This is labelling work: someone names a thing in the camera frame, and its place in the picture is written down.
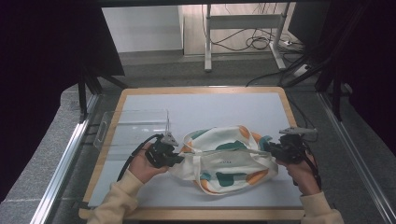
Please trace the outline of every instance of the white fabric bag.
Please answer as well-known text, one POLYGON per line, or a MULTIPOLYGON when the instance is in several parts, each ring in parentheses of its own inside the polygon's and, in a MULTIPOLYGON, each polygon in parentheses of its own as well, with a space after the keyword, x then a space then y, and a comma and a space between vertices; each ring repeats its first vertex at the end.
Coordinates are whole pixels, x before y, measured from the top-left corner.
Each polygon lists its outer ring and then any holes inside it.
POLYGON ((179 154, 184 161, 169 172, 213 195, 266 181, 277 175, 277 164, 271 153, 260 150, 260 139, 244 126, 189 133, 179 154))

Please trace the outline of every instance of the beige sleeve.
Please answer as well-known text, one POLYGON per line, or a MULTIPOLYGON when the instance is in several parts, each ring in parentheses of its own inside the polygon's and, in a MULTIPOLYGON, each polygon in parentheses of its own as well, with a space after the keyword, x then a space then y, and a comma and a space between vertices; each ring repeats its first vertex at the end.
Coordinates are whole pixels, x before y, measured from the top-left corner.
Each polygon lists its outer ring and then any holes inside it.
POLYGON ((302 224, 344 224, 340 212, 330 208, 323 192, 302 196, 300 200, 305 210, 302 224))
POLYGON ((92 211, 88 223, 122 223, 124 215, 136 209, 136 194, 142 186, 143 183, 127 170, 119 182, 111 184, 110 192, 92 211))

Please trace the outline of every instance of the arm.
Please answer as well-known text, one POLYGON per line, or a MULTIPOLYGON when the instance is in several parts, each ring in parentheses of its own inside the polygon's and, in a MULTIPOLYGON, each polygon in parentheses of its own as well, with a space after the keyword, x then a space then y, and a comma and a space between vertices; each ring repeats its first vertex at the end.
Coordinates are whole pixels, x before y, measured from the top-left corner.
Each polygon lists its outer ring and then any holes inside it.
POLYGON ((302 218, 302 224, 343 224, 344 220, 341 214, 331 209, 324 193, 319 189, 311 168, 305 161, 299 164, 286 164, 282 161, 276 161, 280 165, 284 165, 288 170, 288 174, 298 184, 300 192, 303 194, 300 198, 305 216, 302 218))
POLYGON ((149 145, 150 143, 146 144, 134 157, 122 179, 111 184, 110 192, 102 204, 92 211, 89 224, 122 223, 124 216, 136 209, 136 194, 139 189, 155 175, 167 171, 168 167, 157 169, 146 159, 145 150, 149 145))

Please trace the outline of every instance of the aluminum rail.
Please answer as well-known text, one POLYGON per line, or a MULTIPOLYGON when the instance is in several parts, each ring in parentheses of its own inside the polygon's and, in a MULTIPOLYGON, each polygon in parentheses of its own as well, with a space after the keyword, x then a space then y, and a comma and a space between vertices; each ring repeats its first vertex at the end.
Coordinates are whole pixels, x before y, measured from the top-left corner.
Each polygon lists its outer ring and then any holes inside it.
MULTIPOLYGON (((98 102, 98 98, 98 95, 93 95, 90 98, 90 101, 88 102, 88 111, 92 111, 94 109, 96 103, 98 102)), ((40 201, 40 204, 35 210, 35 214, 30 222, 31 224, 46 222, 53 203, 58 195, 62 183, 64 182, 64 178, 67 175, 67 171, 69 170, 70 164, 74 159, 78 146, 85 131, 87 130, 88 123, 90 122, 91 118, 92 113, 89 113, 88 117, 82 123, 79 123, 76 126, 76 129, 73 131, 72 137, 67 144, 66 150, 61 157, 58 167, 56 168, 54 175, 49 182, 49 185, 44 193, 43 198, 40 201)))
POLYGON ((370 172, 370 169, 367 167, 367 164, 365 163, 364 159, 359 153, 359 150, 353 143, 343 122, 340 122, 332 112, 331 102, 329 98, 325 95, 325 93, 320 92, 318 93, 318 98, 322 103, 323 107, 325 108, 333 127, 335 128, 342 143, 346 148, 346 152, 348 153, 349 158, 352 160, 352 163, 358 171, 358 174, 361 176, 363 184, 373 198, 373 201, 375 202, 375 205, 382 218, 384 219, 385 223, 396 223, 396 216, 387 196, 385 195, 379 184, 376 182, 374 176, 370 172))

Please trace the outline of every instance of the metal frame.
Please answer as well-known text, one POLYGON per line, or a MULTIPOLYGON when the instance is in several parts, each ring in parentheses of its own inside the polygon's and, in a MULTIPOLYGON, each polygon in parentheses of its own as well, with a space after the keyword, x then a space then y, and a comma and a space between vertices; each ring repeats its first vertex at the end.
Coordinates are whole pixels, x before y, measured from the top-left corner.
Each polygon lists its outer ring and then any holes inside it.
POLYGON ((210 40, 211 30, 223 29, 276 29, 276 36, 274 41, 269 43, 271 51, 276 60, 279 70, 285 70, 286 65, 279 54, 277 45, 279 44, 280 36, 282 35, 283 26, 285 25, 288 16, 290 2, 288 2, 282 14, 270 15, 225 15, 225 16, 210 16, 211 5, 206 8, 206 42, 205 42, 205 71, 212 71, 212 43, 210 40))
POLYGON ((370 169, 367 167, 367 164, 359 153, 359 150, 356 148, 351 137, 349 136, 343 122, 339 121, 332 112, 332 103, 328 99, 326 93, 318 93, 318 98, 322 103, 323 107, 325 108, 333 127, 335 128, 341 139, 341 142, 346 148, 346 152, 348 153, 349 158, 352 160, 353 165, 358 171, 358 174, 361 177, 361 180, 363 181, 365 187, 367 188, 367 191, 373 198, 373 201, 375 202, 375 205, 382 218, 384 219, 385 223, 396 223, 396 215, 389 203, 388 197, 385 195, 384 191, 376 182, 375 178, 370 172, 370 169))
MULTIPOLYGON (((94 107, 98 102, 98 95, 93 95, 88 102, 88 111, 92 112, 94 107)), ((77 152, 78 146, 82 140, 82 136, 87 130, 88 123, 91 121, 93 114, 89 113, 87 118, 79 123, 76 129, 73 132, 72 137, 64 151, 64 154, 61 157, 61 160, 58 164, 58 167, 55 170, 54 175, 52 176, 51 181, 44 193, 43 198, 40 201, 37 209, 35 210, 35 214, 31 220, 31 224, 45 223, 54 201, 58 195, 58 192, 61 188, 62 183, 64 182, 64 178, 67 175, 67 172, 70 168, 70 164, 74 159, 74 156, 77 152)))

